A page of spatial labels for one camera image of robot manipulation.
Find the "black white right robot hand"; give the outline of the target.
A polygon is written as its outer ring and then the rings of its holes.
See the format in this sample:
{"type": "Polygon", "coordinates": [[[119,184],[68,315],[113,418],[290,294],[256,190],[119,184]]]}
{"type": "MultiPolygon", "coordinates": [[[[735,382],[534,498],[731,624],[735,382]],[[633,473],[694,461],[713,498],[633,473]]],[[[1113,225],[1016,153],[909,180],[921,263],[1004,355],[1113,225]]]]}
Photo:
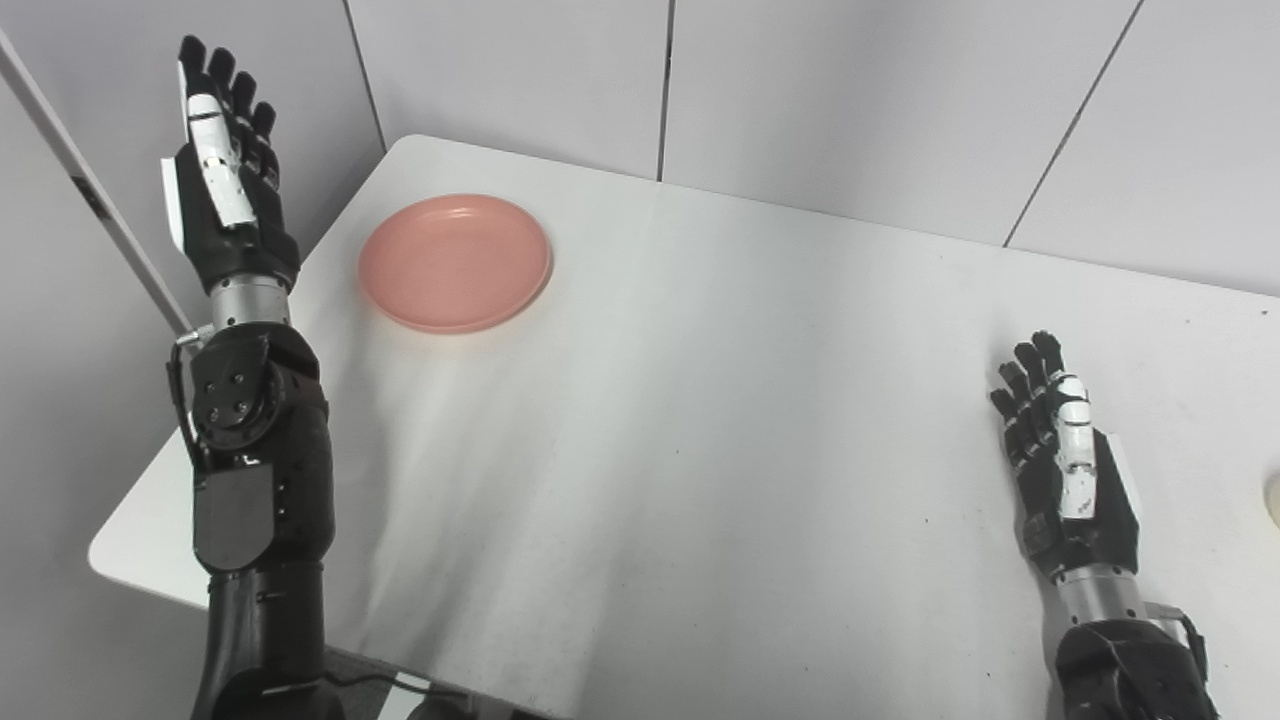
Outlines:
{"type": "Polygon", "coordinates": [[[989,401],[1021,501],[1021,546],[1050,582],[1094,565],[1139,570],[1140,525],[1089,392],[1059,338],[1037,331],[997,369],[989,401]]]}

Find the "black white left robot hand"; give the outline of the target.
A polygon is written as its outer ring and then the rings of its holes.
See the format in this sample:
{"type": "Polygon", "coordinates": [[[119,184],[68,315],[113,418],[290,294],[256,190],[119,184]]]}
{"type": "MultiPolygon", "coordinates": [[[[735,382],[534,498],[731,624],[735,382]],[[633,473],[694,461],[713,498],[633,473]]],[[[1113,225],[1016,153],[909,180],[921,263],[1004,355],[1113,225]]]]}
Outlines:
{"type": "Polygon", "coordinates": [[[237,275],[292,291],[302,259],[282,209],[276,109],[229,50],[195,35],[183,37],[177,68],[184,141],[161,161],[174,245],[205,293],[237,275]]]}

